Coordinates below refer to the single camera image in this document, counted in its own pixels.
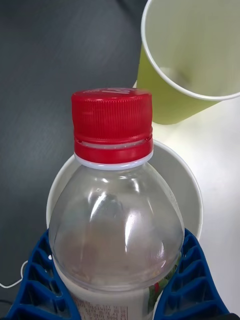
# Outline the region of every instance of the bottle label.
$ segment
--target bottle label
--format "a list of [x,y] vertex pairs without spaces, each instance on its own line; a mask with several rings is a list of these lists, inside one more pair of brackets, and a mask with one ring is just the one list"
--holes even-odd
[[128,307],[93,304],[73,297],[82,320],[129,320]]
[[72,294],[73,301],[81,315],[82,320],[151,320],[153,319],[154,309],[157,301],[160,298],[164,288],[169,283],[174,275],[181,255],[169,272],[169,274],[161,281],[151,285],[144,290],[135,291],[131,298],[126,298],[122,303],[116,299],[116,305],[113,303],[109,305],[101,303],[90,303],[88,301],[80,300]]

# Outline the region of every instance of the white bowl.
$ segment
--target white bowl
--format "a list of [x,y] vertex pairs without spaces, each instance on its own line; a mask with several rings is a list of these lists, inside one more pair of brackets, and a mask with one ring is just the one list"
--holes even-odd
[[[192,171],[179,155],[158,141],[154,141],[154,152],[149,163],[161,174],[175,195],[185,228],[199,239],[203,225],[203,200]],[[60,194],[79,166],[72,155],[56,175],[47,199],[47,227]]]

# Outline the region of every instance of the dark gray table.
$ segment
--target dark gray table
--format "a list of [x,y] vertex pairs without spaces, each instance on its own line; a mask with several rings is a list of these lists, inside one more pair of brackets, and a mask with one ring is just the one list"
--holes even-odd
[[[71,94],[132,87],[146,0],[0,1],[0,282],[46,229],[51,184],[73,154]],[[14,301],[19,285],[0,287]],[[0,317],[9,306],[0,302]]]

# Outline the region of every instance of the paper cup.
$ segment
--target paper cup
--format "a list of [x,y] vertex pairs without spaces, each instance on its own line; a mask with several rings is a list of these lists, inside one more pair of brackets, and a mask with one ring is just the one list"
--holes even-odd
[[154,122],[240,96],[239,12],[239,0],[148,0],[137,87],[152,93]]

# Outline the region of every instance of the bottle cap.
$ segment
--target bottle cap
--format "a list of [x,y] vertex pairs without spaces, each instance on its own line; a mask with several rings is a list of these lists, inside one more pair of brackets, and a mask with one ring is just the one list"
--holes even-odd
[[152,95],[135,88],[103,88],[72,95],[74,152],[99,164],[139,160],[153,151]]

